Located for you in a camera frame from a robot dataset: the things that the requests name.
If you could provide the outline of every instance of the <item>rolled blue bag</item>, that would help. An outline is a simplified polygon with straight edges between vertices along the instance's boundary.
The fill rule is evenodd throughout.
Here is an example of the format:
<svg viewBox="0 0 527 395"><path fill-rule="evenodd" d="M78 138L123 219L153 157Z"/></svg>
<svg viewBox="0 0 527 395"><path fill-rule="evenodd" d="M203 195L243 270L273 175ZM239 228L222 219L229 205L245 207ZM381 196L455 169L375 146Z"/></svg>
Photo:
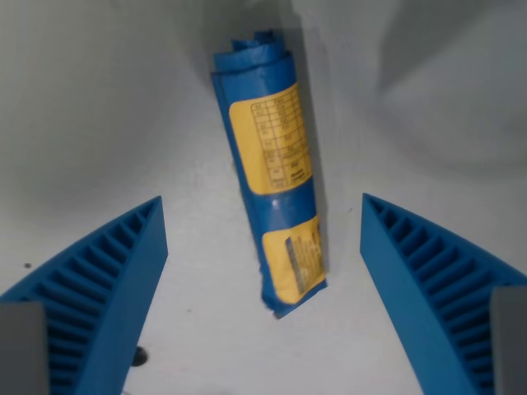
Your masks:
<svg viewBox="0 0 527 395"><path fill-rule="evenodd" d="M293 57L273 32L214 55L212 83L262 273L281 318L327 286Z"/></svg>

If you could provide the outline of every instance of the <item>white table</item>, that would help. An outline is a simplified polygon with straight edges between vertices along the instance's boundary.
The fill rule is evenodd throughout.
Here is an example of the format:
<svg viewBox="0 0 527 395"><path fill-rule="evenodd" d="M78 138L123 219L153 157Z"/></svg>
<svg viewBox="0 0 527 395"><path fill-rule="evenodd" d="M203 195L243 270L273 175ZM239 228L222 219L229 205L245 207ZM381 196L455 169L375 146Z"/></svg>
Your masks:
<svg viewBox="0 0 527 395"><path fill-rule="evenodd" d="M527 271L525 2L219 3L0 1L0 291L162 194L170 256L128 393L421 393L359 254L361 195ZM295 53L329 263L279 321L208 80L265 27Z"/></svg>

